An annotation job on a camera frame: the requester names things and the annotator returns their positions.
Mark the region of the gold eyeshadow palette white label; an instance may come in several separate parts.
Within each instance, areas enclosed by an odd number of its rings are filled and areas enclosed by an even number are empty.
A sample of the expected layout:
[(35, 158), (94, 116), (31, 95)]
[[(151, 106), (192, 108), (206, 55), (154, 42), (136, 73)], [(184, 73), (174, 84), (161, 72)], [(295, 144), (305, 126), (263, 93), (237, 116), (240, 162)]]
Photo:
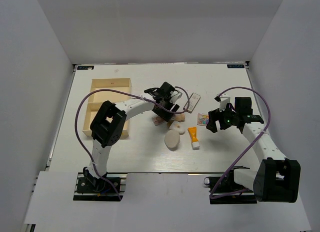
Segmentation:
[(189, 102), (186, 102), (186, 104), (183, 107), (183, 110), (185, 110), (188, 113), (192, 113), (200, 99), (200, 95), (192, 93), (192, 95), (189, 97)]

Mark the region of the small colourful eyeshadow palette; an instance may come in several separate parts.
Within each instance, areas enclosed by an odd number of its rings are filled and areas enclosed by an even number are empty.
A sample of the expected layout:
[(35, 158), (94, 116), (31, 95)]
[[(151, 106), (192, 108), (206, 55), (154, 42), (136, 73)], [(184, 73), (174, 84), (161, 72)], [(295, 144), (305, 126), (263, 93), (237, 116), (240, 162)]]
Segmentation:
[(197, 125), (206, 126), (209, 122), (209, 116), (205, 113), (199, 113), (197, 115)]

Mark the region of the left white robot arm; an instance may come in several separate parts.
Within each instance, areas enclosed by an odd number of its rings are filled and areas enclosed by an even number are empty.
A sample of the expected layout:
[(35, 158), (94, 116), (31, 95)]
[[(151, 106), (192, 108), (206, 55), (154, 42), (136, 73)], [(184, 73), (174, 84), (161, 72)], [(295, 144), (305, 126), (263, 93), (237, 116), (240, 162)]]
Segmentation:
[(107, 100), (100, 106), (90, 125), (93, 148), (92, 152), (86, 150), (90, 164), (83, 169), (83, 174), (95, 192), (99, 193), (105, 187), (112, 187), (114, 192), (118, 193), (113, 182), (107, 179), (107, 162), (111, 148), (120, 139), (126, 121), (147, 111), (152, 111), (169, 121), (174, 114), (178, 114), (179, 106), (176, 101), (181, 98), (182, 93), (167, 82), (159, 88), (146, 89), (139, 96), (114, 89), (98, 89), (89, 93), (81, 104), (98, 92), (122, 94), (130, 99), (117, 103)]

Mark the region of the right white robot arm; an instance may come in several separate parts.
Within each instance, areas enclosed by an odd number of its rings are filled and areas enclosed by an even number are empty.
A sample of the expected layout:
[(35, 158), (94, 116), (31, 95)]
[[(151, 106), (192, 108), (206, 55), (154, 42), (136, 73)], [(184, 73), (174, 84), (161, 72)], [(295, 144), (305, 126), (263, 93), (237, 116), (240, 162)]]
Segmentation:
[(253, 114), (249, 97), (235, 98), (230, 103), (226, 94), (217, 96), (219, 108), (208, 113), (206, 128), (213, 133), (235, 126), (248, 140), (260, 163), (254, 171), (248, 167), (232, 165), (215, 184), (209, 183), (211, 200), (252, 191), (259, 202), (294, 203), (298, 198), (301, 166), (285, 156), (267, 133), (267, 122)]

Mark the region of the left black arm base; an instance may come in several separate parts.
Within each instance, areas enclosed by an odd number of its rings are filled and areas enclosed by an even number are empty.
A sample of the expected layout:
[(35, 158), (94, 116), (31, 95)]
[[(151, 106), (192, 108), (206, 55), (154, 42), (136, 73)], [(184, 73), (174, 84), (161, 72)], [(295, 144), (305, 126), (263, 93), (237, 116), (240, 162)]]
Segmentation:
[[(107, 179), (112, 182), (122, 198), (126, 189), (126, 174), (110, 174)], [(114, 188), (106, 181), (98, 186), (93, 186), (83, 175), (79, 173), (73, 194), (74, 201), (94, 201), (94, 202), (120, 202)]]

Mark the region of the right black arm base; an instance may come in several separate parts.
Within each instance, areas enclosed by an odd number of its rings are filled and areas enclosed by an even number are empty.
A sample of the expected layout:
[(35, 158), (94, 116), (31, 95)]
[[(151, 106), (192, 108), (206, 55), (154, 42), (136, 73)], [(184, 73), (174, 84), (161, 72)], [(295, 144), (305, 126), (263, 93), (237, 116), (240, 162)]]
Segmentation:
[[(209, 193), (213, 189), (216, 182), (219, 180), (219, 176), (209, 176), (205, 177), (203, 183), (205, 187), (209, 187)], [(245, 189), (244, 186), (236, 184), (233, 179), (228, 179), (225, 177), (218, 188), (215, 190), (213, 196), (218, 196), (220, 194), (231, 193), (238, 190)], [(218, 199), (210, 199), (211, 205), (249, 205), (249, 204), (256, 204), (257, 200), (252, 191), (247, 191), (243, 193), (234, 193), (229, 196), (225, 196)]]

